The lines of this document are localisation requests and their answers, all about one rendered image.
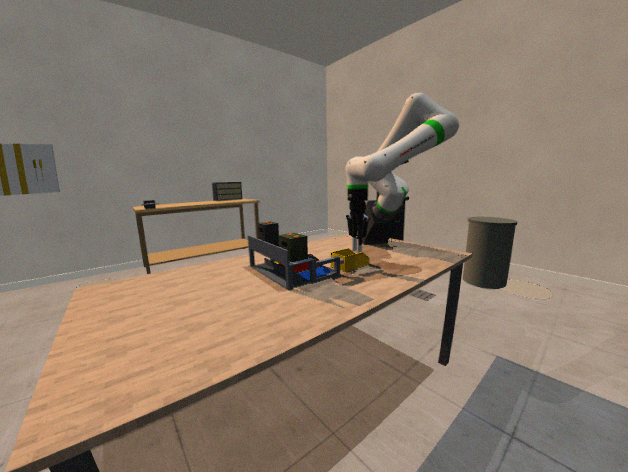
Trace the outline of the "yellow bin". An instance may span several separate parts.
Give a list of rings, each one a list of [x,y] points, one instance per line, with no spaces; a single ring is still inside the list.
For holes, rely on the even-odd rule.
[[[347,272],[356,268],[369,265],[369,257],[363,253],[354,253],[349,248],[331,252],[331,257],[339,256],[344,259],[344,264],[340,264],[340,271]]]

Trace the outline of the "red bin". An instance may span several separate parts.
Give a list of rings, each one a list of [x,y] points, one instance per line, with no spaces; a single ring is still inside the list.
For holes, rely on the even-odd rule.
[[[279,265],[285,267],[284,265],[280,264]],[[310,269],[310,263],[304,263],[304,264],[300,264],[300,265],[295,265],[292,266],[292,271],[295,273],[301,272],[301,271],[305,271],[305,270],[309,270]]]

